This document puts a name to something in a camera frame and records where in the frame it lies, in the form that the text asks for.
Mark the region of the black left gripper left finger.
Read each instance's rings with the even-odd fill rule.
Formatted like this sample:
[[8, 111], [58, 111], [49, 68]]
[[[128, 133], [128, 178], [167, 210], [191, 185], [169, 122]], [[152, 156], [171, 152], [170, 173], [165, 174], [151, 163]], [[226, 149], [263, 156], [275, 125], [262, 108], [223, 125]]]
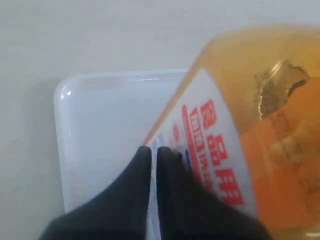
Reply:
[[40, 239], [145, 239], [151, 165], [150, 148], [140, 146], [110, 186], [81, 207], [54, 219]]

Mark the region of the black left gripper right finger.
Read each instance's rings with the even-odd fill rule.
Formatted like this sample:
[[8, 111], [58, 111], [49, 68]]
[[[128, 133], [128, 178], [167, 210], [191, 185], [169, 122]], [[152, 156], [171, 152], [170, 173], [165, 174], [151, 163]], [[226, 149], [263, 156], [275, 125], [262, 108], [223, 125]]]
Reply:
[[157, 150], [159, 226], [163, 240], [270, 240], [258, 220], [226, 205], [198, 183], [178, 155]]

